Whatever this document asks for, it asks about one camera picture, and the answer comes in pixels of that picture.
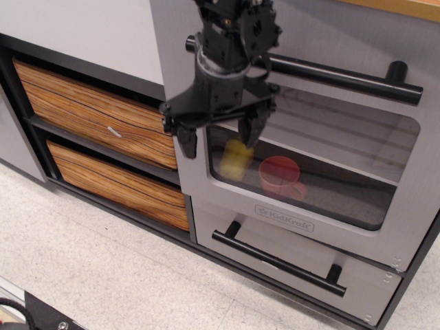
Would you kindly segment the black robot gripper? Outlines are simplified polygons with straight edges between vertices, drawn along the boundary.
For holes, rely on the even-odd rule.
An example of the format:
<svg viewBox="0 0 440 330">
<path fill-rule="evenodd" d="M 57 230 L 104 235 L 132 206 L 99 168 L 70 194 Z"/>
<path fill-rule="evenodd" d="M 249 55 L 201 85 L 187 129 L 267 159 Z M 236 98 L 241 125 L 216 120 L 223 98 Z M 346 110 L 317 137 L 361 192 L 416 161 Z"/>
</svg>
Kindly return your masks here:
<svg viewBox="0 0 440 330">
<path fill-rule="evenodd" d="M 192 85 L 159 107 L 165 132 L 177 132 L 186 158 L 197 156 L 196 128 L 235 118 L 239 119 L 239 133 L 245 147 L 255 147 L 276 108 L 275 95 L 280 87 L 265 80 L 268 74 L 248 77 L 249 69 L 249 64 L 226 69 L 202 51 L 195 53 Z"/>
</svg>

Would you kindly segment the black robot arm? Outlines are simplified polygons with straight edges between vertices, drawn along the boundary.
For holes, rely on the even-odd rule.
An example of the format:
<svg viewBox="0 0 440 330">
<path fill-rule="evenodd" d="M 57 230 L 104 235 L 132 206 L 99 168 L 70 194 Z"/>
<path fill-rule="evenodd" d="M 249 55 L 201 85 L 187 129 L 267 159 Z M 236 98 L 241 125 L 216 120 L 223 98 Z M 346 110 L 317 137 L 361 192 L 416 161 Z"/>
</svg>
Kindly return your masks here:
<svg viewBox="0 0 440 330">
<path fill-rule="evenodd" d="M 278 85 L 268 83 L 268 51 L 278 46 L 281 28 L 271 1 L 197 1 L 203 22 L 195 36 L 192 85 L 159 107 L 167 133 L 182 153 L 197 156 L 200 127 L 237 119 L 245 147 L 256 145 L 275 111 Z"/>
</svg>

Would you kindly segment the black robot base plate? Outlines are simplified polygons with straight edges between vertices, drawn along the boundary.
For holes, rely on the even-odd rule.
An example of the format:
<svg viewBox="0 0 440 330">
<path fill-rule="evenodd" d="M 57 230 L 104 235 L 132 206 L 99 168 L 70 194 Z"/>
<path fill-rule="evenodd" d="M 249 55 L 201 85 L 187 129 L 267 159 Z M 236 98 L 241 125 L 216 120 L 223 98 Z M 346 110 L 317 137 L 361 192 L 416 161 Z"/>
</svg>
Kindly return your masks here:
<svg viewBox="0 0 440 330">
<path fill-rule="evenodd" d="M 84 330 L 75 320 L 43 302 L 33 294 L 24 291 L 25 308 L 32 315 L 37 329 Z"/>
</svg>

